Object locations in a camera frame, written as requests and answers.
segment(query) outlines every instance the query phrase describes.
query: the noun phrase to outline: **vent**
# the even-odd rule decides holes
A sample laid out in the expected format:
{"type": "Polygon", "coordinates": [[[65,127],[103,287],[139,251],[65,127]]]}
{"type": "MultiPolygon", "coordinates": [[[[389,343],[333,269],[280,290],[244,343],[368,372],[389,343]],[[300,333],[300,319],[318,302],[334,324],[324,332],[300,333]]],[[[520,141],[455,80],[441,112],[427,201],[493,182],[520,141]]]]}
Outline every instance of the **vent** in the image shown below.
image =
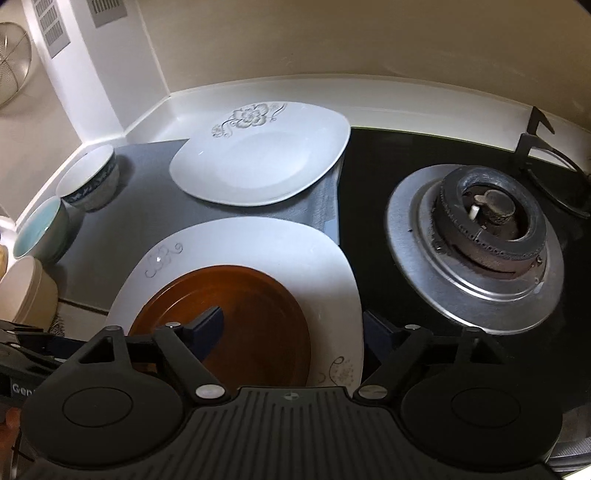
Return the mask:
{"type": "Polygon", "coordinates": [[[90,8],[90,16],[95,27],[110,23],[118,18],[127,17],[124,0],[86,0],[90,8]]]}
{"type": "Polygon", "coordinates": [[[35,15],[51,58],[70,43],[56,0],[33,0],[35,15]]]}

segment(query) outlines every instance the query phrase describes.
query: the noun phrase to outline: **plate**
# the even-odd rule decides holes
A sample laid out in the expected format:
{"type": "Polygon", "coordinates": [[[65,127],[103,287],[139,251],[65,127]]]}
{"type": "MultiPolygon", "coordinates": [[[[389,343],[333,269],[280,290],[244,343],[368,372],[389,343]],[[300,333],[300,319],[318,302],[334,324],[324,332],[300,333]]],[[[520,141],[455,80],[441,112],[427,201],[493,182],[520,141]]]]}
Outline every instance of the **plate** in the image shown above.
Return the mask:
{"type": "Polygon", "coordinates": [[[216,306],[224,314],[224,331],[203,365],[227,389],[306,385],[306,317],[283,285],[251,268],[217,265],[173,280],[144,306],[129,334],[152,333],[167,322],[189,323],[216,306]]]}
{"type": "Polygon", "coordinates": [[[253,103],[189,139],[170,162],[170,176],[202,200],[269,205],[294,196],[328,172],[350,132],[343,115],[316,105],[253,103]]]}
{"type": "Polygon", "coordinates": [[[347,387],[361,383],[363,327],[359,292],[340,248],[300,223],[237,217],[201,223],[170,235],[136,265],[119,291],[106,325],[128,333],[135,318],[163,287],[189,272],[214,265],[258,270],[297,300],[310,332],[306,385],[347,387]]]}

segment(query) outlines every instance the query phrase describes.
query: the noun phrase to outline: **turquoise bowl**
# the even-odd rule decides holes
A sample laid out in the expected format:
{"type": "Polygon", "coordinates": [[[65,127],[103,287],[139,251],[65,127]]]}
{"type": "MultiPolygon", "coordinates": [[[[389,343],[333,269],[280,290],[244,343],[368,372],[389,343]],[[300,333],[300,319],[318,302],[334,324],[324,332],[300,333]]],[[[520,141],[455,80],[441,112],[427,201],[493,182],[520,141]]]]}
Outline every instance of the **turquoise bowl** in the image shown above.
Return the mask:
{"type": "Polygon", "coordinates": [[[56,260],[66,247],[69,217],[59,197],[43,202],[18,231],[14,258],[31,255],[43,263],[56,260]]]}

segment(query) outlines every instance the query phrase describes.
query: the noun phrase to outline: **ribbed black surface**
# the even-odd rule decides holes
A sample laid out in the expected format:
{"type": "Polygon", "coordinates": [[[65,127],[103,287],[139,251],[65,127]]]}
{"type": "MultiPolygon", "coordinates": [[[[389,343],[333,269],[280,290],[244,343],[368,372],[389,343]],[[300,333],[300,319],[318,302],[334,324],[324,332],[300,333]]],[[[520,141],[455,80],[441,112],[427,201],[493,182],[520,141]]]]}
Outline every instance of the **ribbed black surface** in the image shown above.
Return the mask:
{"type": "Polygon", "coordinates": [[[172,443],[145,460],[102,471],[72,470],[38,460],[22,478],[467,480],[492,477],[556,478],[541,465],[494,475],[464,472],[440,464],[402,435],[387,410],[359,406],[341,388],[243,388],[226,405],[196,410],[172,443]]]}

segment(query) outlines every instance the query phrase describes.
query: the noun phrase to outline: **black glass stovetop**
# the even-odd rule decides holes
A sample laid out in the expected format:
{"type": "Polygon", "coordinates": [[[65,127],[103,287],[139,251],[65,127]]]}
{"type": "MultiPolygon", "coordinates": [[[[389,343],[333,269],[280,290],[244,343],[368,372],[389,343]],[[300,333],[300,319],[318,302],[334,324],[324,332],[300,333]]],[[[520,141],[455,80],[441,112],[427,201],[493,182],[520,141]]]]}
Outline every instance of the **black glass stovetop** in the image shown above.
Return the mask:
{"type": "MultiPolygon", "coordinates": [[[[397,326],[415,323],[439,335],[454,335],[459,326],[429,306],[392,259],[384,228],[388,198],[406,176],[435,164],[483,165],[516,178],[536,197],[556,231],[565,278],[560,302],[548,319],[529,332],[496,339],[522,372],[555,392],[567,412],[591,403],[591,220],[556,207],[520,174],[513,158],[512,152],[448,138],[353,129],[339,183],[340,246],[364,310],[397,326]]],[[[580,204],[583,192],[574,172],[533,162],[553,192],[580,204]]]]}

